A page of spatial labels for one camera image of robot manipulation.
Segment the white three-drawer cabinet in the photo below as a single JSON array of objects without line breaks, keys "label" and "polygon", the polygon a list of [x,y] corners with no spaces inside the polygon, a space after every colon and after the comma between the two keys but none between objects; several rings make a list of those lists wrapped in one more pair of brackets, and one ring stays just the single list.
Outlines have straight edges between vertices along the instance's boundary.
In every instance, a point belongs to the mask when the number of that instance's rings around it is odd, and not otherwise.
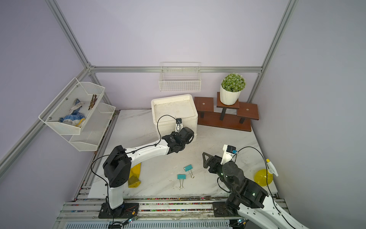
[{"label": "white three-drawer cabinet", "polygon": [[176,120],[180,118],[182,119],[180,127],[190,128],[194,132],[193,141],[196,141],[198,112],[190,94],[153,99],[151,107],[153,123],[158,137],[176,131]]}]

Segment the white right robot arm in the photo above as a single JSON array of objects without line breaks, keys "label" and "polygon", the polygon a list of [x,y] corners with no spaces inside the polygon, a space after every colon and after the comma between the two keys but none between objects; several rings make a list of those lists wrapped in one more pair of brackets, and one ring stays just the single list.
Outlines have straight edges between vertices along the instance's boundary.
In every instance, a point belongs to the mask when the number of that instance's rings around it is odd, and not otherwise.
[{"label": "white right robot arm", "polygon": [[239,215],[262,229],[306,229],[307,227],[283,210],[269,193],[254,181],[245,177],[244,172],[229,160],[203,153],[203,166],[210,173],[218,175],[225,184],[229,196],[226,209]]}]

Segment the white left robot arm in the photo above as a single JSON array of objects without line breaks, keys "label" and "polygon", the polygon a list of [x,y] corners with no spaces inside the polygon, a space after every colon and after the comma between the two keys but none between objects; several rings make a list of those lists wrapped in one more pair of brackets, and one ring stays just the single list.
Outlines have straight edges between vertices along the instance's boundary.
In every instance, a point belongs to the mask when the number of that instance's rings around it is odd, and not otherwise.
[{"label": "white left robot arm", "polygon": [[124,203],[123,185],[128,181],[132,167],[157,156],[178,153],[193,139],[194,131],[184,127],[179,132],[172,132],[140,147],[115,147],[103,164],[104,176],[108,183],[109,207],[114,210]]}]

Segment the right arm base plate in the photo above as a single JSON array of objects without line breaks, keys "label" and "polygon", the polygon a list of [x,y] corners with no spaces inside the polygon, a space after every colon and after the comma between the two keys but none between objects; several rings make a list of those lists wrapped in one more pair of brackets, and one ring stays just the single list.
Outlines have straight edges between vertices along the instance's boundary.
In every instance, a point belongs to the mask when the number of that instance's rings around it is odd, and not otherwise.
[{"label": "right arm base plate", "polygon": [[239,204],[217,201],[213,202],[213,214],[215,217],[239,217]]}]

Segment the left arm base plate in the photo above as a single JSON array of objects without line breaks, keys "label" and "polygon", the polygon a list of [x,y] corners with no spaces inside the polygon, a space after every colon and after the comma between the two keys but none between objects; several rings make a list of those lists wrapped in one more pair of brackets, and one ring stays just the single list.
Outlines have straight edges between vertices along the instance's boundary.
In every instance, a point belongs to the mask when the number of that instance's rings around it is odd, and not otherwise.
[{"label": "left arm base plate", "polygon": [[138,203],[124,203],[116,209],[111,209],[108,203],[103,203],[99,211],[99,219],[129,219],[138,213]]}]

